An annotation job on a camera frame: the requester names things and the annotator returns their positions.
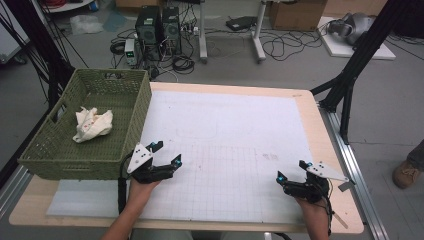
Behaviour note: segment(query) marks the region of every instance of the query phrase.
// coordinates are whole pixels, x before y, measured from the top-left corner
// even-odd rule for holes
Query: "human arm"
[[[128,196],[127,204],[118,216],[118,218],[112,223],[107,232],[101,238],[102,240],[126,240],[128,235],[133,228],[134,223],[140,217],[143,212],[147,201],[153,189],[160,182],[154,182],[150,184],[141,184],[136,180],[131,179],[130,193]]]
[[[302,208],[303,219],[311,240],[328,240],[328,215],[325,201],[320,200],[311,204],[300,198],[295,198]]]

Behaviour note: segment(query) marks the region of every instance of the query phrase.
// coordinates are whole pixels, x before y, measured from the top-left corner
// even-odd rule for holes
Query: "human hand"
[[[125,208],[141,214],[149,201],[153,189],[159,185],[160,181],[149,184],[139,183],[134,178],[131,179],[130,193]]]
[[[309,203],[306,199],[302,198],[294,198],[296,202],[299,204],[300,208],[302,208],[302,211],[310,212],[310,211],[321,211],[322,209],[325,209],[325,202],[323,199],[316,203]]]

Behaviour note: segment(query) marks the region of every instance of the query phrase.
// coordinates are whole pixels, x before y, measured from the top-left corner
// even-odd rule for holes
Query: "computer tower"
[[[162,24],[168,53],[181,54],[180,19],[178,7],[166,7],[162,12]]]
[[[160,44],[164,38],[159,6],[142,6],[135,29],[141,45]]]

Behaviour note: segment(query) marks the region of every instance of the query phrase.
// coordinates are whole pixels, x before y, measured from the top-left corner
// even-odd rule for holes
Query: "forearm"
[[[325,209],[303,211],[306,228],[311,240],[328,240],[328,215]]]
[[[302,208],[303,219],[311,240],[328,240],[329,217],[325,209],[325,201],[310,204],[305,200],[296,200]]]
[[[141,211],[125,208],[119,217],[112,223],[102,240],[126,240],[131,233],[134,223],[137,221]]]

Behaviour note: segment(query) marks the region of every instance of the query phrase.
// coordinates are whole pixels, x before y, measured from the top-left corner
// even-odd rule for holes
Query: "table surface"
[[[151,83],[153,91],[177,91],[196,93],[240,94],[251,96],[273,96],[292,98],[296,101],[302,124],[307,136],[313,159],[325,159],[325,163],[342,172],[339,160],[325,128],[316,102],[307,90],[273,89],[255,87],[236,87],[218,85],[195,85],[176,83]],[[59,181],[44,180],[34,176],[12,211],[9,221],[13,225],[28,226],[84,226],[108,227],[112,218],[93,217],[54,217],[46,212],[52,202]],[[332,221],[335,233],[358,234],[364,230],[358,209],[350,190],[341,192],[335,183],[331,202],[339,217]],[[269,224],[240,222],[206,222],[175,220],[139,220],[135,228],[188,229],[208,231],[268,231],[268,232],[304,232],[303,224]]]

